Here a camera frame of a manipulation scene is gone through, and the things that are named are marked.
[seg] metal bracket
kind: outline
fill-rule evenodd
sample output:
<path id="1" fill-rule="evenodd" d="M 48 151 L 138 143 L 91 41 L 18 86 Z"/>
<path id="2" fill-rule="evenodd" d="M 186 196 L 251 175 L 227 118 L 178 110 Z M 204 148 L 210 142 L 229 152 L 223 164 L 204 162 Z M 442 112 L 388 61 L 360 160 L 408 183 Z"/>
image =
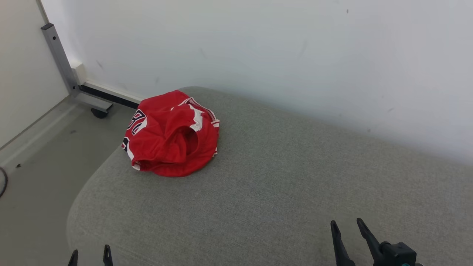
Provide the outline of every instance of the metal bracket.
<path id="1" fill-rule="evenodd" d="M 108 110 L 113 105 L 112 103 L 80 91 L 80 85 L 77 83 L 74 73 L 70 68 L 69 60 L 64 52 L 64 48 L 59 40 L 54 24 L 48 23 L 41 27 L 41 30 L 46 38 L 46 42 L 53 54 L 54 61 L 56 61 L 56 65 L 61 73 L 64 83 L 66 84 L 69 94 L 74 98 L 74 100 L 80 103 L 108 113 Z"/>

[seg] white baseboard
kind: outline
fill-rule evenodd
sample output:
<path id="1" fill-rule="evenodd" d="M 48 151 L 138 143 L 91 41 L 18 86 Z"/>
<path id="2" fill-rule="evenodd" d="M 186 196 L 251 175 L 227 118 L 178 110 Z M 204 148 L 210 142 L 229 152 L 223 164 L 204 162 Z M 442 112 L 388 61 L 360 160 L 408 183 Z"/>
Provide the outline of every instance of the white baseboard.
<path id="1" fill-rule="evenodd" d="M 73 102 L 69 97 L 65 98 L 1 148 L 0 166 L 7 173 L 12 173 L 18 164 L 24 163 L 38 152 L 86 109 L 85 106 Z"/>
<path id="2" fill-rule="evenodd" d="M 136 96 L 136 95 L 133 95 L 133 94 L 130 94 L 130 93 L 126 93 L 126 92 L 123 92 L 123 91 L 120 91 L 120 90 L 117 90 L 117 89 L 110 88 L 110 87 L 102 85 L 102 84 L 100 84 L 100 83 L 98 83 L 94 80 L 87 80 L 84 83 L 84 85 L 87 86 L 87 87 L 91 87 L 93 89 L 96 89 L 96 90 L 100 90 L 102 92 L 106 92 L 106 93 L 111 94 L 113 96 L 120 97 L 120 98 L 128 100 L 130 102 L 137 103 L 137 104 L 139 104 L 142 100 L 144 100 L 143 97 Z"/>

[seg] caster wheel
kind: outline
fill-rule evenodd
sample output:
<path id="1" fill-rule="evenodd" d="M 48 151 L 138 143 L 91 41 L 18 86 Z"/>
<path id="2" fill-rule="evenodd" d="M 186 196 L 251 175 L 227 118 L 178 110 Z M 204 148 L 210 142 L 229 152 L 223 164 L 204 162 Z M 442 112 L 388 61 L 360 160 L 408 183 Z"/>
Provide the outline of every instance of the caster wheel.
<path id="1" fill-rule="evenodd" d="M 94 108 L 92 108 L 91 111 L 92 111 L 92 113 L 94 114 L 95 117 L 100 118 L 100 119 L 104 119 L 108 115 L 108 113 L 102 112 L 102 111 L 94 109 Z"/>

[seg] gray floor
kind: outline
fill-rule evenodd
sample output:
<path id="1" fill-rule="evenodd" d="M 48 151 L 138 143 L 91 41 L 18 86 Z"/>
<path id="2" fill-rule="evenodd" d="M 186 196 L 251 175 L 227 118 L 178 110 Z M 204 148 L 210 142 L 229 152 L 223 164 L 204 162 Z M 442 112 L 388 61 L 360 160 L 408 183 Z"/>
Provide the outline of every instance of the gray floor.
<path id="1" fill-rule="evenodd" d="M 10 176 L 0 198 L 0 265 L 66 266 L 66 218 L 95 170 L 122 142 L 135 110 L 85 111 Z"/>

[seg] metal leg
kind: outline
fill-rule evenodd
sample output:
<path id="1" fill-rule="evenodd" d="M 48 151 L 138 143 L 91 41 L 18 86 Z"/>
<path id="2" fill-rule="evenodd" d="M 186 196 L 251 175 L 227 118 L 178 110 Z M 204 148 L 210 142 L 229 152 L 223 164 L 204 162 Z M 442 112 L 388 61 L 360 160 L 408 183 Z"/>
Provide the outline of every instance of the metal leg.
<path id="1" fill-rule="evenodd" d="M 74 100 L 88 105 L 95 110 L 108 114 L 108 110 L 112 107 L 112 103 L 95 96 L 86 94 L 80 91 L 80 85 L 77 83 L 74 73 L 70 68 L 69 60 L 67 59 L 66 53 L 62 47 L 59 36 L 56 32 L 56 28 L 52 23 L 48 23 L 41 27 L 46 42 L 48 43 L 49 49 L 53 54 L 56 65 L 58 66 L 59 72 L 61 73 L 62 79 L 66 84 L 69 94 Z"/>

